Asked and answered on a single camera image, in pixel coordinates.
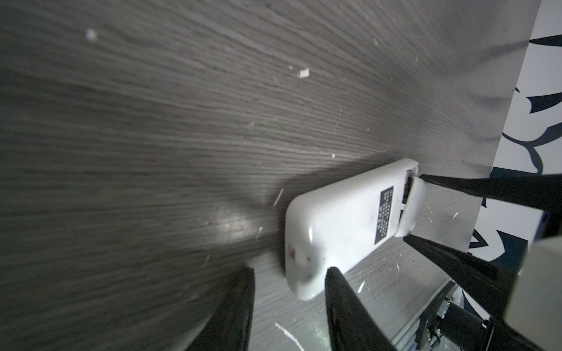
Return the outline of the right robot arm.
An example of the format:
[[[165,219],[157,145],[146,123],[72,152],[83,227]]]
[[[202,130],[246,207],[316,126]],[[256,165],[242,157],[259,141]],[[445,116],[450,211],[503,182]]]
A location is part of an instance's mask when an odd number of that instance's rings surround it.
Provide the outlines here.
[[[500,233],[499,257],[485,260],[412,233],[427,184],[486,200],[542,211],[535,244]],[[447,273],[484,311],[484,320],[462,307],[433,302],[423,314],[417,342],[440,333],[462,350],[561,349],[561,176],[502,178],[412,176],[397,234]]]

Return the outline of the white battery cover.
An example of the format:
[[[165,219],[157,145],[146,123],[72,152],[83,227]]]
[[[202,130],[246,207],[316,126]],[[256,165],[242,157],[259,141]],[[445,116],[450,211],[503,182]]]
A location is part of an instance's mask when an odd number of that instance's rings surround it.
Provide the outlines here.
[[[424,201],[427,194],[427,185],[419,177],[414,177],[408,198],[403,209],[402,216],[397,228],[395,237],[402,238],[410,235],[417,223],[417,218],[424,207]]]

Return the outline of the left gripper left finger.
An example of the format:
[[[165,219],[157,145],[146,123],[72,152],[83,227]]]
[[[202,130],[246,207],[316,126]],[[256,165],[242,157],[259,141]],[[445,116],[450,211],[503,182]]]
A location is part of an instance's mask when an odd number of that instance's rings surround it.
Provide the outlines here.
[[[256,278],[252,268],[244,268],[231,289],[188,350],[247,350],[253,322]]]

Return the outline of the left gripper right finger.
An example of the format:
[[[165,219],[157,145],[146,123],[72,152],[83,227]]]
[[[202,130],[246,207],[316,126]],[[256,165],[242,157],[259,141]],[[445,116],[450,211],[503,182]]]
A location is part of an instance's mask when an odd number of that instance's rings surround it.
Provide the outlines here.
[[[333,350],[395,349],[336,267],[330,267],[326,272],[325,297]]]

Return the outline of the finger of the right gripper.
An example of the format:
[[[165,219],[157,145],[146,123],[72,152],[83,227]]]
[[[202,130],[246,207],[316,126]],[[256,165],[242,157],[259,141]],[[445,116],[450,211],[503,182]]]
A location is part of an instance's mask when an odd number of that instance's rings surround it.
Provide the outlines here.
[[[505,315],[516,271],[416,235],[407,235],[403,240],[446,272],[488,314]]]
[[[502,178],[452,178],[421,175],[420,178],[427,183],[474,197],[500,200],[545,212],[561,211],[560,174]]]

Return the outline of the white red remote control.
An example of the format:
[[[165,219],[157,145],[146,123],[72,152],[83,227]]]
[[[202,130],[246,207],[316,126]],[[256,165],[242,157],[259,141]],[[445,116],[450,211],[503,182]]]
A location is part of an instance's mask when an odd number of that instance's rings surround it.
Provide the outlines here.
[[[346,273],[395,237],[419,164],[402,159],[302,194],[285,215],[285,276],[302,301],[324,290],[327,270]]]

